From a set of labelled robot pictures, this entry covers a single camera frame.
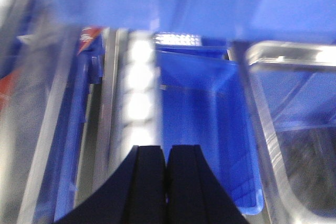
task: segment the red label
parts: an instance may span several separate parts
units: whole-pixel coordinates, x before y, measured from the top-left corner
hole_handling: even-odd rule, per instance
[[[98,35],[103,30],[103,27],[97,26],[88,26],[82,30],[80,35],[80,44],[78,54],[80,54],[83,50],[85,50],[93,41],[98,37]]]

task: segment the clear plastic bin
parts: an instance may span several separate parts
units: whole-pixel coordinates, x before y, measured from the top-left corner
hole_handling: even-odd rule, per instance
[[[336,47],[236,43],[272,223],[336,223]]]

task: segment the bright light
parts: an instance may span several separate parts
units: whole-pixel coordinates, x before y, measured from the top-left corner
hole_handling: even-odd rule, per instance
[[[155,144],[155,134],[147,125],[126,127],[124,137],[131,146]]]
[[[128,65],[125,85],[127,89],[146,90],[153,85],[154,69],[146,64]]]
[[[177,46],[201,46],[202,39],[192,34],[157,34],[155,40],[158,44]]]
[[[125,158],[133,145],[157,145],[155,132],[148,124],[128,126],[123,130],[123,142],[121,147],[122,158]]]
[[[150,62],[154,59],[154,48],[149,40],[136,40],[129,43],[130,61]]]
[[[277,58],[277,61],[284,61],[285,60],[285,57],[284,56],[279,56],[278,58]]]
[[[336,48],[324,47],[323,50],[316,54],[317,62],[336,63]]]
[[[151,93],[132,93],[126,96],[125,119],[127,121],[147,120],[153,115],[154,99]]]

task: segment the blue plastic surface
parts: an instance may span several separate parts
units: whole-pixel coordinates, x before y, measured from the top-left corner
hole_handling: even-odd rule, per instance
[[[256,143],[238,67],[232,61],[157,53],[163,149],[199,144],[221,185],[244,214],[263,208]]]
[[[66,22],[226,39],[336,39],[334,0],[54,0]]]

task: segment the blue bin wall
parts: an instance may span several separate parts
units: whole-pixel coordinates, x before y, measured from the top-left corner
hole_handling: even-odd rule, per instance
[[[53,0],[68,23],[245,40],[331,43],[334,0]]]
[[[212,171],[244,214],[263,196],[256,143],[234,62],[157,53],[161,67],[163,149],[199,144]]]

